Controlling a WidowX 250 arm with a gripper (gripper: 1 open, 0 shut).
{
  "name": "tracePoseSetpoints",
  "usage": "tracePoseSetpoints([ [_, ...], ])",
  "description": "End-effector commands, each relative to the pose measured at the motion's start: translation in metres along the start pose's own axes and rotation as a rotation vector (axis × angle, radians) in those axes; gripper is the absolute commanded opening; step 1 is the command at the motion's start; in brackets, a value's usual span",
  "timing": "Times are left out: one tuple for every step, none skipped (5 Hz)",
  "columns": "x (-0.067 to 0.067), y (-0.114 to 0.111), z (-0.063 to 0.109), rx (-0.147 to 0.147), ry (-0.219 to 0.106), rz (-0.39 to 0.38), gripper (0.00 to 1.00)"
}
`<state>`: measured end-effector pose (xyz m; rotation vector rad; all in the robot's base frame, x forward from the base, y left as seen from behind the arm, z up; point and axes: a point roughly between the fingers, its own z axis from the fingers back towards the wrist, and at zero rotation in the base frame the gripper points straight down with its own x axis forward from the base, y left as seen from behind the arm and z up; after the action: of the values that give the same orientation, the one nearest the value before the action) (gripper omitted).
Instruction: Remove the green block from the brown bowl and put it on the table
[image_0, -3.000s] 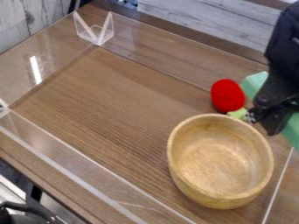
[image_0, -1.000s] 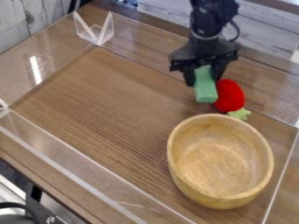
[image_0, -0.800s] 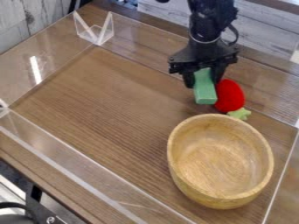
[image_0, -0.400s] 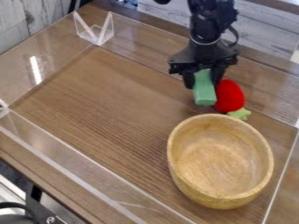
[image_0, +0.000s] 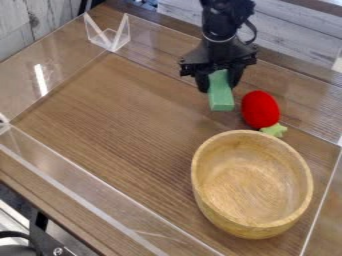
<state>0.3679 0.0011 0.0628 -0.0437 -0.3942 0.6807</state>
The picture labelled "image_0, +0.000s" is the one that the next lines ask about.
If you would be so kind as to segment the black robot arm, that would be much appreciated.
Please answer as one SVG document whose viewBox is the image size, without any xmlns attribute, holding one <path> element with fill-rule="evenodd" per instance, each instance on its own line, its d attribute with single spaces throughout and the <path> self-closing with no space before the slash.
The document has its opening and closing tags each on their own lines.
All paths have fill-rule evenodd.
<svg viewBox="0 0 342 256">
<path fill-rule="evenodd" d="M 248 18 L 252 0 L 199 0 L 202 6 L 202 38 L 196 47 L 179 59 L 180 76 L 195 79 L 198 90 L 208 92 L 208 76 L 226 70 L 224 78 L 234 89 L 244 69 L 256 63 L 258 30 Z"/>
</svg>

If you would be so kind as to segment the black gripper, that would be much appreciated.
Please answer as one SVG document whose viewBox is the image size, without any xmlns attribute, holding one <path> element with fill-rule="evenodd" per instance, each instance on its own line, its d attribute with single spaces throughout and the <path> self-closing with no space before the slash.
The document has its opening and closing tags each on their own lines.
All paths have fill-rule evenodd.
<svg viewBox="0 0 342 256">
<path fill-rule="evenodd" d="M 234 89 L 244 68 L 256 63 L 256 53 L 258 46 L 254 42 L 242 41 L 236 35 L 219 39 L 202 33 L 199 44 L 179 59 L 179 73 L 182 76 L 195 76 L 198 90 L 206 93 L 210 88 L 210 73 L 227 69 L 228 85 Z"/>
</svg>

